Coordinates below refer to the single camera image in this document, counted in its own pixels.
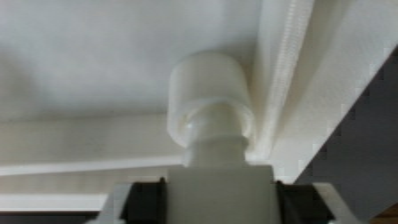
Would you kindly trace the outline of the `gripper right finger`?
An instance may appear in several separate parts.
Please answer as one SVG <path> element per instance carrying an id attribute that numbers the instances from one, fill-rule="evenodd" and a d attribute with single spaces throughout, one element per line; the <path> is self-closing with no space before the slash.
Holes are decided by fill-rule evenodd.
<path id="1" fill-rule="evenodd" d="M 327 224 L 366 224 L 355 217 L 348 208 L 346 202 L 341 198 L 337 190 L 330 183 L 314 183 L 314 189 L 318 191 L 327 208 L 334 215 L 334 219 Z"/>

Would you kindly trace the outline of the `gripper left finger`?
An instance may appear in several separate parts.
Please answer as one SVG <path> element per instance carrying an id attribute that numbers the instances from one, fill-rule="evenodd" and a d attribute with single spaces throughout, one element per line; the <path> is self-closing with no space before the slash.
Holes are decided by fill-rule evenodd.
<path id="1" fill-rule="evenodd" d="M 128 196 L 131 192 L 133 184 L 121 183 L 115 185 L 113 190 L 108 194 L 103 208 L 94 219 L 85 224 L 126 224 L 126 218 L 122 212 L 128 203 Z"/>

